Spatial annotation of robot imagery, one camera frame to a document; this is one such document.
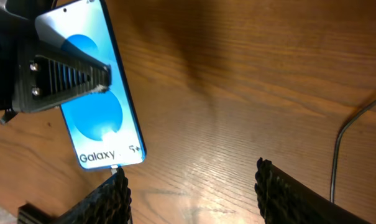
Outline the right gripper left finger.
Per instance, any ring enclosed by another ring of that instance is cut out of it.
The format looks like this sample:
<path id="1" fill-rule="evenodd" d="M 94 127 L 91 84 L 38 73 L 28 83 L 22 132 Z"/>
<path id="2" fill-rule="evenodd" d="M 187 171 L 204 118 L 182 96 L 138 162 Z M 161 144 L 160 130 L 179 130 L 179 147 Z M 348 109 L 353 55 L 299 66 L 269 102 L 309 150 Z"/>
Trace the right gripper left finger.
<path id="1" fill-rule="evenodd" d="M 27 203 L 18 209 L 17 224 L 132 224 L 131 190 L 122 168 L 59 217 Z"/>

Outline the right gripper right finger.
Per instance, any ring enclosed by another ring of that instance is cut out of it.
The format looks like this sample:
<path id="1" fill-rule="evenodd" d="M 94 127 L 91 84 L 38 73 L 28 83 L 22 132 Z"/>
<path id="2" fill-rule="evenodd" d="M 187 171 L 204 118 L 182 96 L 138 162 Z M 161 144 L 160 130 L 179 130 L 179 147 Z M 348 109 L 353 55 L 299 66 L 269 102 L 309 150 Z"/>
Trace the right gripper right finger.
<path id="1" fill-rule="evenodd" d="M 260 158 L 255 173 L 258 208 L 266 224 L 367 224 L 329 202 L 271 161 Z"/>

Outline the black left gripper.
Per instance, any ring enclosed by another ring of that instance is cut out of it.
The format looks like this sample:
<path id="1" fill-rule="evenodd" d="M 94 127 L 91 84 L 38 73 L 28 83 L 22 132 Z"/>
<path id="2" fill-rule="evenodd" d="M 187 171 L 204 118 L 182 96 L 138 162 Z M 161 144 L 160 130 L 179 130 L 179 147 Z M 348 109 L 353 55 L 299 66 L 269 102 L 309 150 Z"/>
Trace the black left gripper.
<path id="1" fill-rule="evenodd" d="M 104 93 L 111 67 L 76 49 L 35 42 L 35 1 L 0 1 L 1 124 L 18 113 L 36 113 L 75 98 Z"/>

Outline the blue Samsung Galaxy smartphone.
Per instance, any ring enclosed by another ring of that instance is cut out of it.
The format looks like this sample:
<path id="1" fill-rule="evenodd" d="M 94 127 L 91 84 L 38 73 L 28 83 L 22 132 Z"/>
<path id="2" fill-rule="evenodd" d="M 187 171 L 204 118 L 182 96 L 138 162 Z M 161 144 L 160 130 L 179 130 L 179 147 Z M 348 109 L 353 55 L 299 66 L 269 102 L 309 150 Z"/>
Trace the blue Samsung Galaxy smartphone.
<path id="1" fill-rule="evenodd" d="M 104 1 L 74 1 L 38 16 L 39 39 L 108 65 L 111 85 L 61 105 L 79 165 L 85 170 L 139 164 L 146 148 Z"/>

